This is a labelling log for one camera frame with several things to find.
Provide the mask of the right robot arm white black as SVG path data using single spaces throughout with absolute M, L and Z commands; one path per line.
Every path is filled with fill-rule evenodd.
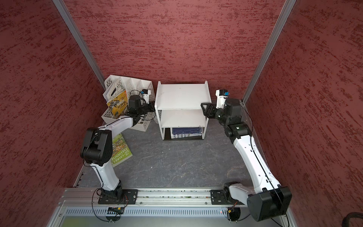
M 285 215 L 292 193 L 274 177 L 260 154 L 252 131 L 242 120 L 242 106 L 239 100 L 228 98 L 223 105 L 202 103 L 201 108 L 204 116 L 218 120 L 224 127 L 226 136 L 241 155 L 251 176 L 252 187 L 241 183 L 229 185 L 230 197 L 247 205 L 256 221 Z

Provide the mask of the white two-tier bookshelf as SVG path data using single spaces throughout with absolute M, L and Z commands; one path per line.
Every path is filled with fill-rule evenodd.
M 171 141 L 174 128 L 201 128 L 200 136 L 182 140 L 203 140 L 209 119 L 201 104 L 211 103 L 208 82 L 201 84 L 157 84 L 155 110 L 162 140 Z

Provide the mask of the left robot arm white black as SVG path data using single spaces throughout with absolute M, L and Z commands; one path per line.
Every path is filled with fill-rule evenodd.
M 111 124 L 87 129 L 80 157 L 86 167 L 94 169 L 100 181 L 100 204 L 116 204 L 124 199 L 122 183 L 116 176 L 111 162 L 113 138 L 135 126 L 143 115 L 155 112 L 155 101 L 147 101 L 146 95 L 132 95 L 124 115 Z

